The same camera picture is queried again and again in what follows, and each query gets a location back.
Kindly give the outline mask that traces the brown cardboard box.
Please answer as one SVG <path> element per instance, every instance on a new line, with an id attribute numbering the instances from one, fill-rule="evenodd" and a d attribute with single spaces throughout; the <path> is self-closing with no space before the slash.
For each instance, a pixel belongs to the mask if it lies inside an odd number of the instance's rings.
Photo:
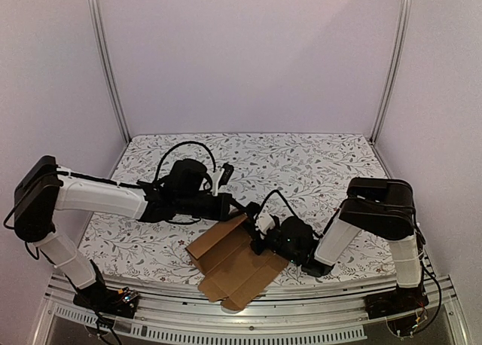
<path id="1" fill-rule="evenodd" d="M 198 290 L 230 311 L 244 310 L 288 265 L 270 250 L 255 254 L 246 223 L 245 215 L 218 222 L 186 247 L 203 275 Z"/>

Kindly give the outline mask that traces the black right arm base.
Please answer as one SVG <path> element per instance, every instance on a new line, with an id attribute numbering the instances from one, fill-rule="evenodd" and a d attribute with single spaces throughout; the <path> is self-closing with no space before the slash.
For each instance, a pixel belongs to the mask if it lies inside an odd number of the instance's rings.
<path id="1" fill-rule="evenodd" d="M 413 337 L 428 328 L 441 308 L 441 290 L 438 290 L 438 307 L 428 320 L 429 298 L 422 283 L 415 288 L 396 286 L 393 290 L 367 295 L 365 312 L 369 319 L 386 320 L 389 331 L 398 338 Z"/>

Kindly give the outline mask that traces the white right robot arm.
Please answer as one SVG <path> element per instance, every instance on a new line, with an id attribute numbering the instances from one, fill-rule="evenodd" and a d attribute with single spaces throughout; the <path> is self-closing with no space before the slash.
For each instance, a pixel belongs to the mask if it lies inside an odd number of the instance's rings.
<path id="1" fill-rule="evenodd" d="M 413 189 L 406 181 L 355 177 L 321 234 L 297 215 L 280 220 L 263 208 L 259 206 L 243 223 L 255 254 L 269 249 L 319 278 L 332 271 L 344 250 L 365 231 L 389 245 L 398 286 L 389 296 L 389 305 L 404 312 L 417 302 L 425 239 L 416 223 Z"/>

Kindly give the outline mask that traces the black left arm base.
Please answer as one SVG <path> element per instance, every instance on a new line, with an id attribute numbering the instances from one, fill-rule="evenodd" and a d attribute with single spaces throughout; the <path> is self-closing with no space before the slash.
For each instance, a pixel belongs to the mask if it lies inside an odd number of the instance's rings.
<path id="1" fill-rule="evenodd" d="M 95 270 L 94 283 L 88 287 L 80 289 L 73 282 L 71 285 L 76 292 L 73 302 L 79 307 L 128 319 L 133 319 L 136 314 L 140 294 L 129 287 L 108 288 L 98 270 Z"/>

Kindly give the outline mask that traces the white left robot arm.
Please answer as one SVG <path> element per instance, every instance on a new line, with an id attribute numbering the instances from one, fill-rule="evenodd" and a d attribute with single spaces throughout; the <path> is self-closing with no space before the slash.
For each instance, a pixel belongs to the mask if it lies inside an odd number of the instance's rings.
<path id="1" fill-rule="evenodd" d="M 133 185 L 72 172 L 59 166 L 55 157 L 43 156 L 16 187 L 14 207 L 4 226 L 46 255 L 75 288 L 83 290 L 84 300 L 95 310 L 106 310 L 111 292 L 101 285 L 94 263 L 68 237 L 56 232 L 53 214 L 61 210 L 101 212 L 141 223 L 172 222 L 177 215 L 213 221 L 239 215 L 254 218 L 257 205 L 244 206 L 219 189 L 232 173 L 228 163 L 208 172 L 200 162 L 184 159 L 176 161 L 169 174 Z"/>

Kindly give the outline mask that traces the floral patterned table mat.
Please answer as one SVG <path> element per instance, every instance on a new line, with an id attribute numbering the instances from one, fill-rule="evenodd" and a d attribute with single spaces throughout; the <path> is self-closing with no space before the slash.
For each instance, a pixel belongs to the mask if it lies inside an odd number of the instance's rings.
<path id="1" fill-rule="evenodd" d="M 177 134 L 137 136 L 113 178 L 151 181 L 169 173 L 176 160 L 193 158 L 208 168 L 229 163 L 225 191 L 242 204 L 264 205 L 284 218 L 292 213 L 321 232 L 355 177 L 382 178 L 385 172 L 366 139 L 353 134 Z M 142 224 L 95 214 L 81 251 L 106 275 L 197 285 L 201 272 L 186 251 L 211 227 L 186 216 L 174 224 Z"/>

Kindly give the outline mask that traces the aluminium front rail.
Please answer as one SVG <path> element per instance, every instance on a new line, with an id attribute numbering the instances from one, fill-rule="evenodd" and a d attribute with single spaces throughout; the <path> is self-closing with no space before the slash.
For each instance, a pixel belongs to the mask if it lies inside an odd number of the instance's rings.
<path id="1" fill-rule="evenodd" d="M 240 312 L 212 303 L 193 285 L 130 281 L 140 293 L 133 319 L 113 329 L 76 307 L 67 281 L 53 275 L 41 302 L 32 344 L 468 344 L 451 278 L 425 284 L 429 305 L 421 331 L 393 335 L 388 319 L 370 319 L 364 299 L 391 289 L 392 276 L 355 282 L 272 285 Z"/>

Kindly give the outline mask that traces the right aluminium frame post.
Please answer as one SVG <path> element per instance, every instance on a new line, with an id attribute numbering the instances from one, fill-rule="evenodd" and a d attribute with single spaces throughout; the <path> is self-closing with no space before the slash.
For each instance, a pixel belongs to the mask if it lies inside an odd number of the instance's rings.
<path id="1" fill-rule="evenodd" d="M 413 0 L 401 0 L 400 10 L 398 14 L 398 22 L 395 30 L 395 41 L 393 44 L 392 54 L 389 61 L 389 69 L 386 80 L 383 85 L 383 91 L 380 98 L 379 108 L 375 117 L 374 125 L 371 130 L 369 142 L 375 146 L 378 142 L 383 125 L 386 119 L 389 103 L 395 88 L 395 82 L 398 69 L 401 63 L 401 57 L 404 49 L 404 42 L 410 21 L 410 11 Z"/>

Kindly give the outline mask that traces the aluminium frame post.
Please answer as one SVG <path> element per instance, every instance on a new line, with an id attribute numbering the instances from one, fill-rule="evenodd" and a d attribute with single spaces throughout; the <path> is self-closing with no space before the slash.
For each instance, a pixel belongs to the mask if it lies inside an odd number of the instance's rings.
<path id="1" fill-rule="evenodd" d="M 118 129 L 122 140 L 129 144 L 132 140 L 126 115 L 121 104 L 120 94 L 118 92 L 117 83 L 114 76 L 114 70 L 111 64 L 110 54 L 108 52 L 108 42 L 105 34 L 105 27 L 102 20 L 102 9 L 100 0 L 88 0 L 90 9 L 90 17 L 93 25 L 94 38 L 96 40 L 99 60 L 102 72 L 105 77 L 105 83 L 108 96 L 111 102 L 114 118 L 117 122 Z"/>
<path id="2" fill-rule="evenodd" d="M 398 14 L 398 22 L 395 30 L 395 41 L 393 44 L 392 54 L 389 61 L 389 69 L 386 80 L 383 85 L 383 91 L 380 98 L 379 108 L 375 117 L 374 125 L 371 130 L 369 142 L 375 146 L 378 142 L 383 125 L 386 119 L 389 103 L 395 88 L 395 82 L 398 69 L 401 63 L 401 57 L 404 49 L 404 42 L 410 21 L 410 11 L 413 0 L 401 0 L 400 10 Z"/>

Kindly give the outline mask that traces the left aluminium frame post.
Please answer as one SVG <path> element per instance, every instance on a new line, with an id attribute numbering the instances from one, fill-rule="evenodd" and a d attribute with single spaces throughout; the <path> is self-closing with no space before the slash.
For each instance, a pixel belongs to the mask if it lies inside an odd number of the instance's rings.
<path id="1" fill-rule="evenodd" d="M 114 118 L 117 122 L 118 129 L 122 140 L 129 144 L 132 140 L 126 115 L 121 104 L 120 94 L 118 92 L 117 83 L 114 76 L 114 70 L 111 64 L 110 54 L 108 52 L 108 42 L 105 34 L 105 27 L 102 20 L 102 9 L 100 0 L 88 0 L 90 9 L 90 17 L 93 25 L 94 38 L 96 40 L 99 60 L 102 72 L 105 77 L 105 83 L 108 96 L 111 102 Z"/>

